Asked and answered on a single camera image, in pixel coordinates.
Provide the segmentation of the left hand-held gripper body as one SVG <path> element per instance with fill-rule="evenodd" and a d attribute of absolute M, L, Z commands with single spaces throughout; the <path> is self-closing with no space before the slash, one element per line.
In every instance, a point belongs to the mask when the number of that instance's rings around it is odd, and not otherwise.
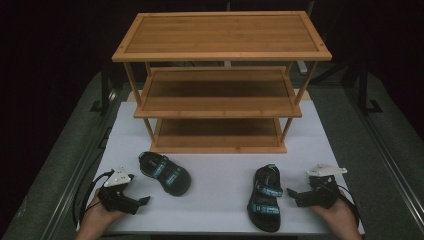
<path fill-rule="evenodd" d="M 124 190 L 130 183 L 128 175 L 123 167 L 114 168 L 109 172 L 108 179 L 98 192 L 98 198 L 107 211 L 121 211 L 132 215 L 138 211 L 138 200 L 124 195 Z"/>

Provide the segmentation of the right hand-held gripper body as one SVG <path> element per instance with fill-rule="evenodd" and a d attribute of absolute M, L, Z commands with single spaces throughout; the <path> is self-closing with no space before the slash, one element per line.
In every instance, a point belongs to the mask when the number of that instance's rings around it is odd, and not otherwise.
<path fill-rule="evenodd" d="M 347 173 L 346 168 L 318 163 L 307 171 L 309 192 L 298 193 L 295 202 L 298 207 L 321 206 L 330 208 L 339 196 L 335 176 Z"/>

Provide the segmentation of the black sandal with teal straps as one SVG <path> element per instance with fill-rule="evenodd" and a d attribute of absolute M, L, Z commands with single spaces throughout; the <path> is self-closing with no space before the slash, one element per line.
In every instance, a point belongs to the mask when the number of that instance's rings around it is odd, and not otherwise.
<path fill-rule="evenodd" d="M 138 159 L 140 171 L 145 176 L 156 179 L 166 193 L 182 196 L 190 188 L 192 180 L 188 171 L 167 156 L 146 151 Z"/>
<path fill-rule="evenodd" d="M 267 164 L 259 168 L 254 175 L 253 190 L 247 205 L 248 216 L 254 226 L 270 233 L 280 229 L 281 211 L 277 199 L 282 195 L 277 166 Z"/>

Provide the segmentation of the three-tier bamboo shoe rack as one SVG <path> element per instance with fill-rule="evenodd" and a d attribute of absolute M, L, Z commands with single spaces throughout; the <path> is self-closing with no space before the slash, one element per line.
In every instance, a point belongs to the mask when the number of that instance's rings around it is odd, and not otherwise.
<path fill-rule="evenodd" d="M 313 72 L 332 55 L 303 11 L 140 13 L 112 56 L 135 83 L 135 117 L 159 153 L 283 153 Z"/>

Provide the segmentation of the person's left hand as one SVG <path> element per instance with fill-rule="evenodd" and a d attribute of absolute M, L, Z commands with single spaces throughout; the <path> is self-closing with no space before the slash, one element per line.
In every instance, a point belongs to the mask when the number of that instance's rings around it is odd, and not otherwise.
<path fill-rule="evenodd" d="M 85 211 L 79 231 L 104 233 L 114 222 L 125 216 L 121 211 L 107 211 L 95 193 L 89 208 Z"/>

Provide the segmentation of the person's right hand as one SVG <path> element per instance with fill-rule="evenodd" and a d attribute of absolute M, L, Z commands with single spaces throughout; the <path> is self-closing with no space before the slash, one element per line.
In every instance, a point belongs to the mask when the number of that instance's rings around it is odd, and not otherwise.
<path fill-rule="evenodd" d="M 344 199 L 338 198 L 328 209 L 321 206 L 311 206 L 310 210 L 324 219 L 333 235 L 342 232 L 360 233 L 355 215 Z"/>

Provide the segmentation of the white board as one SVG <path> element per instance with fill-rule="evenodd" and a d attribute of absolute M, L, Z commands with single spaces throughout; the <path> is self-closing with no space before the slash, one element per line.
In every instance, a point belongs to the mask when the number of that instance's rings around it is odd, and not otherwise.
<path fill-rule="evenodd" d="M 140 171 L 138 156 L 150 148 L 150 138 L 144 123 L 133 117 L 135 107 L 133 102 L 119 106 L 97 173 L 124 168 L 135 176 L 124 194 L 150 201 L 114 223 L 110 234 L 261 235 L 247 212 L 257 169 L 275 164 L 284 190 L 306 192 L 310 169 L 337 164 L 315 105 L 306 100 L 301 103 L 303 117 L 291 125 L 286 154 L 169 154 L 192 178 L 188 191 L 174 197 Z"/>

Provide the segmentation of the black metal stand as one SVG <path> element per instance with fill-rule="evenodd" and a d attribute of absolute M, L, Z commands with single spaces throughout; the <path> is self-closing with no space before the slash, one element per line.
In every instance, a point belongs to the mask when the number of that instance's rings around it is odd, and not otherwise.
<path fill-rule="evenodd" d="M 99 101 L 95 101 L 90 111 L 98 112 L 101 116 L 104 116 L 110 106 L 110 63 L 105 62 L 102 70 L 100 71 L 100 86 L 101 86 L 101 98 Z"/>
<path fill-rule="evenodd" d="M 370 113 L 382 113 L 382 109 L 376 100 L 367 99 L 368 70 L 365 62 L 360 65 L 358 85 L 358 106 L 361 112 L 367 116 Z"/>

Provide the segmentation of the tan wooden board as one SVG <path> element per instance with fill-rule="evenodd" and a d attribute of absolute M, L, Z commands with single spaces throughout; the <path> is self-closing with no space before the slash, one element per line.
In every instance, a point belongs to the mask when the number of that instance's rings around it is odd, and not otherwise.
<path fill-rule="evenodd" d="M 139 93 L 139 95 L 140 95 L 140 96 L 141 96 L 142 92 L 143 92 L 143 90 L 138 90 L 138 93 Z M 298 95 L 298 93 L 299 93 L 299 89 L 295 88 L 295 89 L 294 89 L 294 93 L 295 93 L 295 97 L 297 97 L 297 95 Z M 127 97 L 127 100 L 126 100 L 126 101 L 127 101 L 127 102 L 136 102 L 135 95 L 134 95 L 134 93 L 133 93 L 133 92 L 130 92 L 130 93 L 129 93 L 129 95 L 128 95 L 128 97 Z M 301 101 L 311 101 L 310 94 L 309 94 L 309 92 L 308 92 L 307 90 L 305 90 L 305 91 L 303 92 L 303 95 L 302 95 Z"/>

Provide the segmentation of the grey metal rail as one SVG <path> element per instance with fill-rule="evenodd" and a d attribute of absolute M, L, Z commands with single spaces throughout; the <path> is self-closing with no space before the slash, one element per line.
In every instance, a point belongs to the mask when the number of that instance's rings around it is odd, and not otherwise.
<path fill-rule="evenodd" d="M 72 160 L 72 164 L 65 168 L 65 178 L 58 183 L 59 200 L 41 240 L 73 239 L 84 196 L 95 178 L 114 119 L 114 113 L 104 116 L 90 113 L 87 121 L 80 115 L 72 119 L 72 123 L 79 121 L 83 127 L 81 133 L 70 135 L 70 144 L 78 153 L 72 155 L 63 151 L 63 159 Z"/>
<path fill-rule="evenodd" d="M 366 100 L 365 106 L 361 106 L 362 100 L 355 88 L 348 88 L 345 93 L 424 235 L 424 169 L 421 165 L 424 143 L 387 97 L 380 95 L 376 100 Z"/>

